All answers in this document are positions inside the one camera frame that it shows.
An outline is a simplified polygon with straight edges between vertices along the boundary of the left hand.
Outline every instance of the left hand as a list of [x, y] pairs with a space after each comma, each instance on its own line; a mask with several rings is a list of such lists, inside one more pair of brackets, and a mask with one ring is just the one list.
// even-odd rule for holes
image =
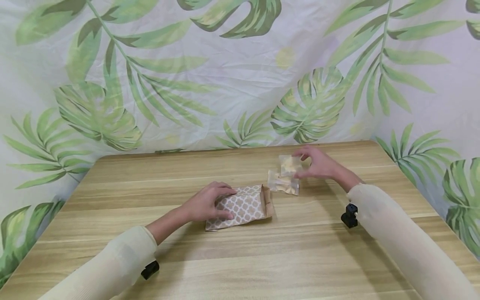
[[212, 182], [185, 202], [180, 209], [188, 216], [189, 221], [206, 221], [208, 219], [233, 219], [228, 211], [215, 208], [215, 200], [219, 196], [233, 195], [237, 191], [224, 182]]

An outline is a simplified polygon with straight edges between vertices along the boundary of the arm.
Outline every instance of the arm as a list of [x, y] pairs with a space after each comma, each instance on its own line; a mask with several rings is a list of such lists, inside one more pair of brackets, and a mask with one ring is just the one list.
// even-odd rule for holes
[[475, 289], [455, 265], [388, 194], [364, 182], [320, 149], [306, 146], [294, 155], [312, 158], [297, 178], [335, 180], [358, 208], [357, 220], [386, 250], [424, 300], [478, 300]]
[[232, 218], [215, 209], [215, 199], [236, 192], [212, 182], [182, 206], [145, 227], [136, 226], [111, 240], [94, 258], [58, 283], [41, 300], [109, 300], [133, 285], [144, 267], [155, 260], [157, 245], [190, 221]]

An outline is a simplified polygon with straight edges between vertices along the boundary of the wooden table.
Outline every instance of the wooden table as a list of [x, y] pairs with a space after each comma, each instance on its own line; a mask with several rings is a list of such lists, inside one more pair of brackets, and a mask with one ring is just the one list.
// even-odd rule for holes
[[[182, 204], [211, 181], [266, 184], [279, 154], [298, 146], [100, 159], [0, 291], [37, 299], [109, 240]], [[390, 194], [477, 289], [480, 264], [374, 142], [323, 144], [331, 157]], [[115, 299], [419, 299], [361, 227], [340, 221], [347, 199], [332, 181], [273, 193], [276, 215], [218, 232], [182, 227], [158, 249], [160, 271]]]

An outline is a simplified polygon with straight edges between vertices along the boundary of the hand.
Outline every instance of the hand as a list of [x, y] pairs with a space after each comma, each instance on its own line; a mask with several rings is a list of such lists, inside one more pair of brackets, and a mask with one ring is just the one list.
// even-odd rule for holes
[[334, 179], [337, 171], [344, 168], [325, 152], [311, 145], [298, 149], [292, 156], [301, 156], [301, 161], [308, 157], [312, 159], [307, 170], [299, 171], [294, 175], [295, 178], [299, 179], [307, 177]]
[[180, 209], [184, 210], [190, 221], [205, 221], [208, 219], [233, 219], [228, 211], [215, 208], [215, 200], [219, 196], [233, 195], [237, 191], [224, 182], [212, 182], [185, 202]]

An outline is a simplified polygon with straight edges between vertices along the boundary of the black clip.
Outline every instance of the black clip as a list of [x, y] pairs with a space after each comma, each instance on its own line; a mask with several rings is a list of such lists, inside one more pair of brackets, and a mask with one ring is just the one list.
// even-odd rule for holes
[[345, 212], [342, 214], [342, 217], [340, 218], [342, 222], [348, 227], [348, 228], [353, 228], [358, 226], [359, 222], [357, 220], [357, 212], [358, 208], [350, 203], [345, 207]]
[[157, 261], [152, 261], [149, 263], [145, 269], [142, 271], [142, 277], [145, 278], [145, 280], [149, 279], [153, 274], [158, 272], [160, 270], [160, 265], [158, 264]]

